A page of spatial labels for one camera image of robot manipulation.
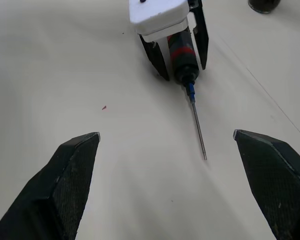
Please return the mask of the metal screwdriver shaft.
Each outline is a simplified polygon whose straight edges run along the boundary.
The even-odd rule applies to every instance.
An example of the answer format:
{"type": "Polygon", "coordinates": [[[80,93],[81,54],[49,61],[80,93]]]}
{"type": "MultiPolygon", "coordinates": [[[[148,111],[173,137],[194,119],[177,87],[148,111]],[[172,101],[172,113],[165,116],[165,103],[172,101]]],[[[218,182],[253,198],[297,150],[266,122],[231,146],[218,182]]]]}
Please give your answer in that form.
{"type": "Polygon", "coordinates": [[[207,153],[206,153],[202,130],[201,130],[201,126],[200,126],[200,121],[199,121],[199,117],[198,117],[198,113],[197,113],[197,109],[196,109],[196,101],[194,98],[191,100],[191,106],[192,106],[192,110],[193,110],[195,125],[196,125],[196,129],[197,129],[197,133],[198,133],[199,144],[200,144],[200,148],[202,151],[203,159],[204,159],[204,161],[207,161],[208,160],[207,153]]]}

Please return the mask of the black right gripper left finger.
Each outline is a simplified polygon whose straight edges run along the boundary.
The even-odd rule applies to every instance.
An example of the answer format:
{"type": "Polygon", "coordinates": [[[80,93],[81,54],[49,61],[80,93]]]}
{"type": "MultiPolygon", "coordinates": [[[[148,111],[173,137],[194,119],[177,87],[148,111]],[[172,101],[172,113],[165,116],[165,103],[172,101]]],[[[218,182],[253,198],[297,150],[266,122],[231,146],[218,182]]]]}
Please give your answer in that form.
{"type": "Polygon", "coordinates": [[[88,200],[100,133],[61,144],[0,220],[0,240],[75,240],[88,200]]]}

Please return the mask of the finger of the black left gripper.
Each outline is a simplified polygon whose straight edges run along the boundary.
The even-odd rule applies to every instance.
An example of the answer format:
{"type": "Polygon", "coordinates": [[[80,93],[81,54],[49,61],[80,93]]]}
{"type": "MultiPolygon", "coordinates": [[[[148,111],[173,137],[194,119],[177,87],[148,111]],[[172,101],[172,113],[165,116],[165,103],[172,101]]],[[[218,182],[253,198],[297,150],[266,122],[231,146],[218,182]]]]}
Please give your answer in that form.
{"type": "Polygon", "coordinates": [[[146,42],[142,35],[139,35],[139,38],[142,42],[145,53],[153,67],[162,78],[164,78],[166,81],[169,81],[169,73],[159,44],[155,41],[146,42]]]}
{"type": "Polygon", "coordinates": [[[209,36],[203,12],[202,0],[194,0],[195,6],[192,8],[196,26],[193,29],[195,42],[201,62],[202,69],[206,69],[208,59],[209,36]]]}

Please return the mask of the grey red electric screwdriver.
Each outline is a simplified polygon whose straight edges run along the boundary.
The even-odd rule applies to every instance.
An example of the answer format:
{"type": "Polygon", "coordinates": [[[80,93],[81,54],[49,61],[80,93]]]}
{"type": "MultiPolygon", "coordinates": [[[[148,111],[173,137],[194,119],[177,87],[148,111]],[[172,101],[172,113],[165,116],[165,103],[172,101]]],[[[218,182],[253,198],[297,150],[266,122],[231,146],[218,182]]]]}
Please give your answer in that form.
{"type": "Polygon", "coordinates": [[[195,100],[195,81],[199,76],[199,65],[188,28],[167,37],[170,62],[175,80],[182,85],[191,104],[195,100]]]}

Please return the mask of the dark round object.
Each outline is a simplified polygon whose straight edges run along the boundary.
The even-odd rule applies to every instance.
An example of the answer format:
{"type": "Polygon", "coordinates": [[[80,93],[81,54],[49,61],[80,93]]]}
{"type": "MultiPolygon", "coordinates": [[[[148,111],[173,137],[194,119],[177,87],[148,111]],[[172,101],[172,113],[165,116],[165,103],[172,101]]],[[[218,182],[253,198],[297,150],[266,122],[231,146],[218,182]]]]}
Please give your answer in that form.
{"type": "Polygon", "coordinates": [[[278,7],[281,0],[248,0],[252,10],[260,14],[269,14],[278,7]]]}

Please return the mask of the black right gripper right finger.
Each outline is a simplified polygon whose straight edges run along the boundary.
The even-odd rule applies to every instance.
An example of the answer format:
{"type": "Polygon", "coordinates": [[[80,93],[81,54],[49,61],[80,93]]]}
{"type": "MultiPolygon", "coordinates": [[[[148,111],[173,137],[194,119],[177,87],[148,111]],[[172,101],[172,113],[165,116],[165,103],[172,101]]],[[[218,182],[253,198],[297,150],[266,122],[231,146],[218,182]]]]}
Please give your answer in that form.
{"type": "Polygon", "coordinates": [[[286,142],[236,129],[250,190],[276,240],[300,240],[300,155],[286,142]]]}

